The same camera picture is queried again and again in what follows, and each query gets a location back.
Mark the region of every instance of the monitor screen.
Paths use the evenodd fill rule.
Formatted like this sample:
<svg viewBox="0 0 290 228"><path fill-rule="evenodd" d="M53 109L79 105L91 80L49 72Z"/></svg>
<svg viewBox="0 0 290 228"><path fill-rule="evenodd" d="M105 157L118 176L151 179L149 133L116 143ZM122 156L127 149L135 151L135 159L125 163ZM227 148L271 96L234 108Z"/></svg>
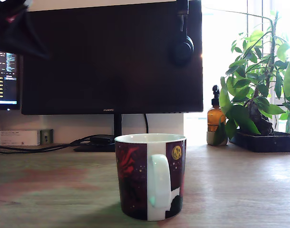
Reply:
<svg viewBox="0 0 290 228"><path fill-rule="evenodd" d="M201 1L191 1L191 61L173 65L176 3L29 13L50 51L24 56L23 114L139 114L203 110Z"/></svg>
<svg viewBox="0 0 290 228"><path fill-rule="evenodd" d="M0 51L0 110L19 109L17 56Z"/></svg>

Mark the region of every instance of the yellow moon graphic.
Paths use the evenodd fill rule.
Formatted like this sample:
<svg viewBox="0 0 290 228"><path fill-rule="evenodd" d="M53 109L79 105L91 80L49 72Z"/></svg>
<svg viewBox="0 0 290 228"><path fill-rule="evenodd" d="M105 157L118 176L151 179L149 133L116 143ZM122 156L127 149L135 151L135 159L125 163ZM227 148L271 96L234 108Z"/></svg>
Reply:
<svg viewBox="0 0 290 228"><path fill-rule="evenodd" d="M179 158L181 158L181 156L182 156L181 147L180 146L175 146L173 148L173 152L172 152L173 159L178 160Z"/></svg>

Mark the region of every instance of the monitor stand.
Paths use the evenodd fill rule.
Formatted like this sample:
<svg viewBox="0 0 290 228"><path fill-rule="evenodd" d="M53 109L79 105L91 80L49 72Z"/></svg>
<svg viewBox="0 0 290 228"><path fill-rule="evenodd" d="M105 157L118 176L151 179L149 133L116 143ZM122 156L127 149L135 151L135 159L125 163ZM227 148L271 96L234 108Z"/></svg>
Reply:
<svg viewBox="0 0 290 228"><path fill-rule="evenodd" d="M122 135L122 114L113 115L114 137ZM85 144L74 149L75 152L115 152L115 144L93 145Z"/></svg>

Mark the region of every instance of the ceramic mug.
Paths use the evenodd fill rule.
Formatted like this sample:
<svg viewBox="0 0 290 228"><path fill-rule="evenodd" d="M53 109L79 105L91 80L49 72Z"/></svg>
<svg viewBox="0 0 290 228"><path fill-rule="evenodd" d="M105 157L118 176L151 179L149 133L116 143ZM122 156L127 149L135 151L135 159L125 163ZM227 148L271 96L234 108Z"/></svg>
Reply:
<svg viewBox="0 0 290 228"><path fill-rule="evenodd" d="M186 138L176 134L132 134L115 138L122 211L159 221L182 209Z"/></svg>

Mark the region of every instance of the amber glass bottle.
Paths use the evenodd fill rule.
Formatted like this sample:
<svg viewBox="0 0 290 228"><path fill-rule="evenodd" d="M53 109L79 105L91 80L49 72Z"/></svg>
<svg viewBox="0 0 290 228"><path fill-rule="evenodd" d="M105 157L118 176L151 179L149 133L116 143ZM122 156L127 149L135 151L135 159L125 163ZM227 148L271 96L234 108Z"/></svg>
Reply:
<svg viewBox="0 0 290 228"><path fill-rule="evenodd" d="M214 98L212 99L212 105L213 107L208 110L207 113L207 144L213 145L213 136L214 132L217 130L219 121L224 122L225 124L225 115L221 111L221 108L219 106L219 88L217 85L213 86L213 94Z"/></svg>

